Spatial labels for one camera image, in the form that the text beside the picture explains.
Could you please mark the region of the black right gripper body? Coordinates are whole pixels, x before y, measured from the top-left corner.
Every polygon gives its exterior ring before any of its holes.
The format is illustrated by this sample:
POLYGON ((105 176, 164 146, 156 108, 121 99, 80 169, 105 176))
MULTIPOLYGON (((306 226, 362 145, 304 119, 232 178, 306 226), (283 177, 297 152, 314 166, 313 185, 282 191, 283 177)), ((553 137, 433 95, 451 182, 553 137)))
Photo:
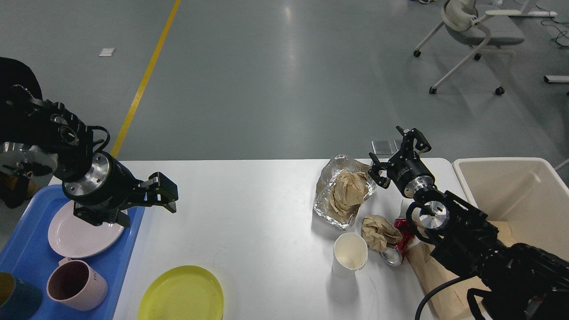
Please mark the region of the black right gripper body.
POLYGON ((415 197, 420 190, 435 190, 435 176, 418 157, 409 159, 394 155, 389 159, 388 178, 394 182, 402 196, 415 197))

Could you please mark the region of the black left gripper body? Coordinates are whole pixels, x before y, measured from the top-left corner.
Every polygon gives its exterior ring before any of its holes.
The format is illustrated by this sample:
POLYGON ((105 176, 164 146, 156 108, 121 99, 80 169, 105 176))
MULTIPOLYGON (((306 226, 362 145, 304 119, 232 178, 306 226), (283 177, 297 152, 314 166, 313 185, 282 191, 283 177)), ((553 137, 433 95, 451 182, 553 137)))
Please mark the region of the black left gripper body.
POLYGON ((124 212, 124 204, 140 182, 141 180, 110 154, 96 152, 85 176, 74 182, 63 182, 62 189, 74 205, 81 205, 96 212, 108 212, 112 209, 124 212))

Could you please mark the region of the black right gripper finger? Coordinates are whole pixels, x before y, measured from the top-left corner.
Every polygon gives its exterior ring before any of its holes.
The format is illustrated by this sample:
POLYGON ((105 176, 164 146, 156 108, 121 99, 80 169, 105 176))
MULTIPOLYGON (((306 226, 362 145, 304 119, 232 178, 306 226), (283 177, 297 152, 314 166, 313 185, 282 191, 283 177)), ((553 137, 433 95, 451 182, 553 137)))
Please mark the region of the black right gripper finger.
POLYGON ((382 176, 381 173, 387 172, 390 168, 392 168, 392 164, 390 162, 381 162, 373 152, 369 152, 369 157, 372 160, 372 165, 368 170, 368 176, 372 178, 378 187, 388 189, 392 179, 388 176, 382 176))
POLYGON ((402 136, 400 149, 396 152, 396 160, 418 160, 422 153, 432 150, 431 144, 417 128, 404 129, 396 126, 402 136))

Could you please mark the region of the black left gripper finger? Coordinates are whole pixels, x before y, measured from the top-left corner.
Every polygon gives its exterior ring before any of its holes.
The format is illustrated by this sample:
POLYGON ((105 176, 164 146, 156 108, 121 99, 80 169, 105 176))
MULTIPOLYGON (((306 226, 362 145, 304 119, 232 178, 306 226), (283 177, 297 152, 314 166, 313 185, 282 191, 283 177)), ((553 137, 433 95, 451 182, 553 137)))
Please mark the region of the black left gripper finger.
POLYGON ((119 209, 112 209, 108 212, 96 212, 81 205, 74 205, 73 215, 94 226, 101 226, 103 223, 119 224, 124 228, 131 226, 130 217, 119 209))
POLYGON ((133 190, 133 204, 143 207, 162 206, 176 213, 179 199, 178 186, 162 172, 152 173, 133 190))

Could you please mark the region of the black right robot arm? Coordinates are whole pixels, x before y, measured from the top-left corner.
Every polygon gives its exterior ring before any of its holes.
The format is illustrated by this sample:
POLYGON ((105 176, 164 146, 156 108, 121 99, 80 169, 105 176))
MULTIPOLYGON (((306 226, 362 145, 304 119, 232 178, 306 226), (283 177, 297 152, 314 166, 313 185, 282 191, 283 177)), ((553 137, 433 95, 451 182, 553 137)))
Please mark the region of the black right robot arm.
POLYGON ((510 247, 487 215, 451 191, 440 191, 420 159, 431 144, 420 130, 397 126, 400 149, 386 162, 374 153, 368 175, 379 187, 394 182, 411 199, 405 220, 413 235, 433 245, 431 257, 457 277, 432 289, 419 303, 415 319, 443 289, 478 277, 488 290, 470 288, 467 302, 476 320, 484 318, 476 298, 494 320, 566 320, 569 315, 568 262, 524 243, 510 247))

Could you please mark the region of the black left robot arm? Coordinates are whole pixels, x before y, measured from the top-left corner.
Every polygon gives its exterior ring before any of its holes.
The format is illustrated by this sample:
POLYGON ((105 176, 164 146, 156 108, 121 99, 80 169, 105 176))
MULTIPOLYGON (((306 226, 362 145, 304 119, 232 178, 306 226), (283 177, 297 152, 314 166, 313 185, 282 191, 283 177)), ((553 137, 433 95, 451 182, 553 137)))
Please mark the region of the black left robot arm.
POLYGON ((10 208, 31 196, 31 180, 54 176, 73 201, 73 215, 100 226, 130 227, 129 208, 160 205, 176 212, 177 185, 161 172, 138 180, 94 139, 102 126, 85 125, 62 103, 35 99, 20 85, 1 101, 1 199, 10 208))

